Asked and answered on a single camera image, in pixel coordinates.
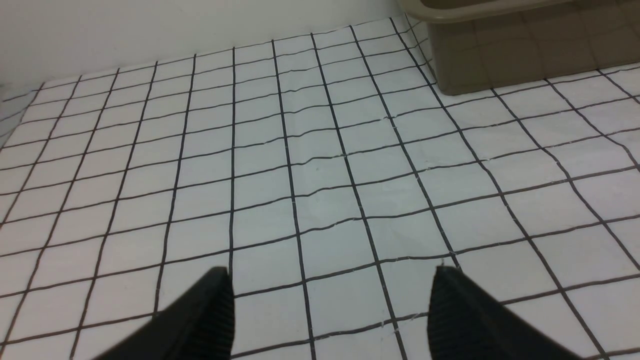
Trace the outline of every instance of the white tile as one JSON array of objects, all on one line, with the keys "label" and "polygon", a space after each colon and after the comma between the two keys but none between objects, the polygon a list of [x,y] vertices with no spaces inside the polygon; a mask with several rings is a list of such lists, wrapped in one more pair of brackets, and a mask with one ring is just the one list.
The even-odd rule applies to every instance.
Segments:
[{"label": "white tile", "polygon": [[233,64],[231,51],[218,51],[211,54],[199,54],[196,57],[196,72],[230,67]]},{"label": "white tile", "polygon": [[438,256],[449,251],[431,212],[368,220],[378,257]]},{"label": "white tile", "polygon": [[100,116],[98,127],[106,127],[117,124],[128,124],[130,122],[140,121],[144,104],[137,102],[116,108],[106,108]]},{"label": "white tile", "polygon": [[56,86],[54,88],[43,88],[38,92],[38,95],[33,99],[33,104],[37,105],[42,102],[65,100],[71,97],[71,93],[76,87],[75,82],[63,86]]},{"label": "white tile", "polygon": [[18,195],[7,220],[53,213],[62,208],[69,184],[26,190]]},{"label": "white tile", "polygon": [[301,137],[290,138],[288,142],[292,164],[304,163],[312,158],[336,157],[342,154],[340,140],[335,131],[314,131]]},{"label": "white tile", "polygon": [[633,279],[589,286],[568,295],[604,350],[612,351],[637,345],[640,318],[630,314],[637,311],[639,292],[640,280]]},{"label": "white tile", "polygon": [[191,74],[193,72],[194,62],[193,58],[186,58],[181,61],[159,64],[154,81]]},{"label": "white tile", "polygon": [[458,255],[458,261],[465,273],[498,301],[556,288],[526,241],[466,252]]},{"label": "white tile", "polygon": [[637,273],[603,226],[537,238],[535,243],[564,287]]},{"label": "white tile", "polygon": [[498,197],[448,206],[438,209],[437,213],[454,250],[523,236]]},{"label": "white tile", "polygon": [[[207,256],[191,261],[170,263],[164,266],[158,310],[164,310],[196,283],[214,266],[228,266],[228,254]],[[236,321],[239,318],[236,301]]]},{"label": "white tile", "polygon": [[229,178],[231,178],[231,151],[225,151],[182,160],[178,186]]},{"label": "white tile", "polygon": [[90,283],[75,282],[29,292],[9,340],[77,327]]},{"label": "white tile", "polygon": [[193,90],[202,90],[215,86],[225,86],[234,82],[234,70],[231,67],[203,72],[193,77]]},{"label": "white tile", "polygon": [[529,235],[598,221],[566,183],[514,193],[506,200]]},{"label": "white tile", "polygon": [[262,61],[236,64],[236,81],[260,78],[262,76],[275,75],[275,64],[273,63],[273,52],[271,58]]},{"label": "white tile", "polygon": [[62,113],[63,116],[86,113],[89,111],[100,110],[105,105],[107,94],[91,95],[81,97],[79,99],[71,99]]},{"label": "white tile", "polygon": [[640,213],[640,174],[637,170],[578,180],[575,186],[605,220]]},{"label": "white tile", "polygon": [[98,116],[100,116],[100,112],[93,111],[86,114],[60,118],[51,136],[57,137],[91,131],[98,121]]},{"label": "white tile", "polygon": [[211,154],[231,148],[231,128],[213,129],[184,137],[184,157]]},{"label": "white tile", "polygon": [[10,222],[0,229],[0,254],[37,249],[49,238],[56,215]]},{"label": "white tile", "polygon": [[362,208],[367,216],[394,216],[429,207],[413,174],[367,185],[358,185]]},{"label": "white tile", "polygon": [[173,192],[163,192],[118,202],[111,231],[135,229],[169,221]]},{"label": "white tile", "polygon": [[341,129],[340,134],[348,154],[398,144],[394,128],[387,119]]},{"label": "white tile", "polygon": [[379,97],[369,97],[355,102],[333,106],[340,127],[383,119],[387,116]]},{"label": "white tile", "polygon": [[519,118],[570,109],[569,104],[550,86],[503,95],[502,99]]},{"label": "white tile", "polygon": [[600,131],[608,134],[638,127],[640,104],[629,99],[592,106],[580,112]]},{"label": "white tile", "polygon": [[400,146],[350,154],[347,160],[356,184],[406,175],[412,171]]},{"label": "white tile", "polygon": [[603,76],[571,83],[560,83],[555,86],[576,108],[627,97],[625,93]]},{"label": "white tile", "polygon": [[58,219],[49,243],[66,243],[103,235],[107,231],[112,212],[112,202],[64,211]]},{"label": "white tile", "polygon": [[5,147],[0,151],[0,164],[3,168],[33,164],[45,142],[29,143],[16,147]]},{"label": "white tile", "polygon": [[284,140],[234,150],[235,176],[286,166]]},{"label": "white tile", "polygon": [[618,237],[620,242],[624,244],[636,261],[640,259],[640,242],[636,240],[637,229],[639,227],[639,219],[612,222],[609,224],[609,228],[611,228],[613,233]]},{"label": "white tile", "polygon": [[406,51],[370,55],[367,56],[367,63],[373,74],[415,66],[413,59],[411,59],[411,56]]},{"label": "white tile", "polygon": [[301,286],[236,299],[233,354],[308,336]]},{"label": "white tile", "polygon": [[236,124],[256,119],[266,119],[280,112],[280,101],[277,95],[241,102],[236,105]]},{"label": "white tile", "polygon": [[209,90],[200,90],[191,94],[189,110],[212,108],[233,102],[233,87],[231,85]]},{"label": "white tile", "polygon": [[22,294],[0,299],[0,336],[4,339]]},{"label": "white tile", "polygon": [[76,358],[93,359],[144,326],[150,319],[148,317],[83,329],[76,347]]},{"label": "white tile", "polygon": [[4,145],[11,146],[37,140],[46,140],[49,137],[49,133],[53,130],[54,125],[56,125],[56,119],[27,122],[18,125]]},{"label": "white tile", "polygon": [[560,295],[517,302],[507,308],[529,325],[580,356],[598,352],[591,339]]},{"label": "white tile", "polygon": [[236,295],[300,282],[297,239],[234,251],[233,267]]},{"label": "white tile", "polygon": [[102,277],[87,307],[85,323],[99,323],[152,313],[156,298],[158,268]]},{"label": "white tile", "polygon": [[0,193],[20,191],[30,170],[30,166],[0,170]]},{"label": "white tile", "polygon": [[337,224],[324,231],[311,231],[302,234],[300,240],[307,278],[355,268],[374,260],[361,220]]},{"label": "white tile", "polygon": [[512,152],[537,148],[529,135],[515,122],[470,129],[465,131],[465,138],[481,159],[492,159]]},{"label": "white tile", "polygon": [[42,119],[55,119],[62,114],[65,108],[66,100],[48,102],[47,104],[31,105],[27,108],[22,116],[22,122],[31,122]]},{"label": "white tile", "polygon": [[429,310],[431,285],[436,267],[453,266],[451,258],[433,260],[402,260],[381,265],[391,305],[397,317]]},{"label": "white tile", "polygon": [[634,166],[622,147],[603,137],[553,147],[549,151],[572,177]]},{"label": "white tile", "polygon": [[153,86],[151,86],[149,99],[189,92],[190,88],[191,76],[182,76],[175,79],[155,81]]},{"label": "white tile", "polygon": [[344,159],[315,159],[291,167],[296,195],[308,195],[322,188],[351,184]]},{"label": "white tile", "polygon": [[166,225],[158,225],[109,235],[102,250],[98,274],[160,264],[165,231]]},{"label": "white tile", "polygon": [[319,360],[402,359],[392,324],[317,340],[316,354]]},{"label": "white tile", "polygon": [[172,95],[147,101],[144,119],[163,117],[187,110],[188,94]]},{"label": "white tile", "polygon": [[153,76],[154,68],[147,67],[145,69],[137,69],[129,72],[122,72],[118,74],[116,83],[113,88],[123,88],[125,86],[134,86],[142,83],[148,83]]},{"label": "white tile", "polygon": [[237,177],[235,186],[234,207],[236,209],[265,204],[292,195],[289,171],[286,168]]},{"label": "white tile", "polygon": [[513,120],[509,111],[496,98],[466,102],[447,110],[462,129],[494,126]]},{"label": "white tile", "polygon": [[180,136],[136,144],[130,166],[138,167],[176,160],[180,156],[181,145],[182,138]]},{"label": "white tile", "polygon": [[475,160],[459,134],[410,143],[406,146],[406,151],[417,170],[458,165]]},{"label": "white tile", "polygon": [[542,150],[492,159],[484,165],[503,192],[566,179],[553,158]]},{"label": "white tile", "polygon": [[278,138],[283,138],[282,117],[280,115],[236,125],[236,147],[262,144]]},{"label": "white tile", "polygon": [[91,134],[78,134],[49,140],[40,157],[40,161],[63,158],[65,156],[80,155],[86,151]]},{"label": "white tile", "polygon": [[228,250],[229,225],[229,214],[172,223],[166,244],[167,261]]},{"label": "white tile", "polygon": [[326,227],[347,218],[360,218],[353,189],[324,190],[309,197],[297,197],[300,231]]},{"label": "white tile", "polygon": [[128,124],[97,130],[89,144],[89,151],[131,145],[136,137],[137,129],[138,124]]},{"label": "white tile", "polygon": [[389,317],[375,267],[307,284],[314,334],[357,329]]},{"label": "white tile", "polygon": [[128,170],[121,197],[171,190],[175,185],[177,161]]},{"label": "white tile", "polygon": [[427,86],[384,94],[383,97],[391,116],[396,116],[417,108],[434,108],[439,105],[435,95],[433,95],[433,92]]},{"label": "white tile", "polygon": [[71,181],[76,174],[82,156],[38,163],[33,168],[25,188],[35,188]]},{"label": "white tile", "polygon": [[36,265],[37,257],[38,252],[31,251],[0,258],[0,270],[4,274],[0,284],[0,294],[25,290]]},{"label": "white tile", "polygon": [[273,76],[236,84],[235,95],[236,101],[244,101],[277,93],[278,82],[276,80],[276,77]]},{"label": "white tile", "polygon": [[230,181],[178,189],[172,220],[184,220],[229,211]]},{"label": "white tile", "polygon": [[254,245],[292,236],[296,233],[293,221],[290,199],[236,211],[234,215],[234,246]]},{"label": "white tile", "polygon": [[124,107],[124,108],[137,108],[140,107],[140,110],[143,106],[143,101],[147,98],[147,94],[149,93],[149,85],[137,85],[132,86],[130,88],[123,88],[119,90],[113,90],[109,95],[109,100],[107,100],[107,108],[114,108],[114,106]]},{"label": "white tile", "polygon": [[38,288],[93,276],[102,238],[46,249],[31,286]]},{"label": "white tile", "polygon": [[35,340],[7,345],[3,359],[48,359],[66,360],[74,343],[75,333],[68,332],[62,335],[48,336]]},{"label": "white tile", "polygon": [[231,126],[233,106],[225,105],[211,109],[189,111],[187,132],[208,130],[217,127]]},{"label": "white tile", "polygon": [[573,142],[598,133],[575,112],[564,112],[522,122],[543,147]]},{"label": "white tile", "polygon": [[374,79],[380,92],[383,93],[425,85],[424,78],[417,67],[374,75]]},{"label": "white tile", "polygon": [[243,356],[243,358],[245,360],[281,360],[281,359],[311,360],[311,349],[308,344],[298,345],[298,346],[288,346],[283,348],[276,348],[273,350],[267,350],[264,352],[259,352],[257,354],[245,355]]},{"label": "white tile", "polygon": [[84,157],[77,178],[82,179],[108,172],[123,171],[127,167],[130,153],[131,146],[91,152]]},{"label": "white tile", "polygon": [[74,92],[74,98],[108,92],[113,84],[114,76],[103,78],[83,79],[78,83]]},{"label": "white tile", "polygon": [[99,202],[115,200],[123,173],[74,181],[65,209],[79,208]]},{"label": "white tile", "polygon": [[435,168],[421,172],[419,176],[436,206],[497,192],[489,175],[478,164]]}]

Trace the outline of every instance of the wall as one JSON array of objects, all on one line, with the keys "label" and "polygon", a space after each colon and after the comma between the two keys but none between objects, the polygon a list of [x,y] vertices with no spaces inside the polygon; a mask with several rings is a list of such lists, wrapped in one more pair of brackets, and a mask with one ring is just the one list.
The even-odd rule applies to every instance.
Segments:
[{"label": "wall", "polygon": [[398,13],[395,0],[2,0],[0,84],[217,51]]}]

